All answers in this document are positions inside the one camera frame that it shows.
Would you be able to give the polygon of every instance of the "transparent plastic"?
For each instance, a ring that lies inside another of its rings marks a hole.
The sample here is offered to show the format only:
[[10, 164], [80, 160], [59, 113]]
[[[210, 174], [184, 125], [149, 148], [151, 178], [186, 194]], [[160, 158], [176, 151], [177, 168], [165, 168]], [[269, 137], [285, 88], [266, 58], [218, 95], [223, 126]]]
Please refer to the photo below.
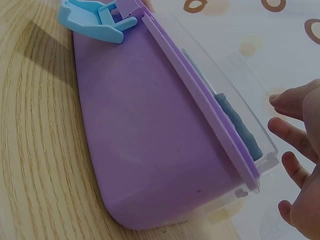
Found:
[[170, 13], [156, 13], [153, 16], [178, 48], [192, 59], [211, 89], [217, 94], [225, 94], [232, 108], [253, 134], [263, 152], [263, 156], [255, 161], [259, 173], [262, 175], [275, 167], [279, 163], [278, 150], [247, 104], [259, 99], [260, 96], [265, 96], [267, 91], [238, 52], [219, 36], [212, 37], [210, 45], [207, 46], [203, 42], [198, 42], [197, 36], [191, 35], [188, 31], [186, 21], [180, 21]]

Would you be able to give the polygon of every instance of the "blue latch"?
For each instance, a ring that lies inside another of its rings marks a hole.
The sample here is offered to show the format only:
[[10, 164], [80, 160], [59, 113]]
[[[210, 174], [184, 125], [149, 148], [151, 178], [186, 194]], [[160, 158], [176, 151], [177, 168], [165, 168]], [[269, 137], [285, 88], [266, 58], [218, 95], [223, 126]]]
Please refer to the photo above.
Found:
[[138, 23], [134, 16], [115, 22], [112, 10], [117, 8], [116, 1], [104, 4], [100, 1], [62, 0], [58, 21], [66, 28], [87, 37], [121, 44], [122, 31]]

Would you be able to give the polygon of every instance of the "purple plastic box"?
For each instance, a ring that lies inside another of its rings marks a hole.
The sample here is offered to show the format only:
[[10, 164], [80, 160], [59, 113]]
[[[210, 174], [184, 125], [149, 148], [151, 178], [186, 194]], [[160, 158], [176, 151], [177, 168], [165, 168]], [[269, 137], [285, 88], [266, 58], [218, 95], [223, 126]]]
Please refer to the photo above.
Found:
[[122, 44], [73, 35], [86, 137], [109, 213], [148, 229], [259, 191], [261, 171], [181, 49], [140, 0], [116, 4], [123, 18], [138, 19]]

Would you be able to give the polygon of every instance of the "hand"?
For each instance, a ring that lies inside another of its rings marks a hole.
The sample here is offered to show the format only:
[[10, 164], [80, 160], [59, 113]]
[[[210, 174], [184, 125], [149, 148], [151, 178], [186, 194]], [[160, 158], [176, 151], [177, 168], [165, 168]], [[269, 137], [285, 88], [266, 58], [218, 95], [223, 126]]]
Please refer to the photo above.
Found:
[[310, 174], [292, 152], [282, 156], [282, 164], [301, 189], [291, 205], [281, 201], [278, 205], [282, 218], [297, 228], [305, 237], [320, 240], [320, 79], [280, 95], [272, 95], [270, 103], [279, 114], [304, 122], [302, 131], [280, 118], [272, 118], [268, 128], [315, 164]]

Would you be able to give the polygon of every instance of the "table surface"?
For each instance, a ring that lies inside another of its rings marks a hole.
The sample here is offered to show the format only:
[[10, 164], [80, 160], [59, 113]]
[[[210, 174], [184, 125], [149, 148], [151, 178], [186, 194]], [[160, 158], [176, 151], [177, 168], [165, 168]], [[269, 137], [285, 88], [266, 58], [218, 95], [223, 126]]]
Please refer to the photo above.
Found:
[[113, 221], [90, 159], [59, 2], [0, 3], [0, 240], [239, 240], [224, 210], [145, 231]]

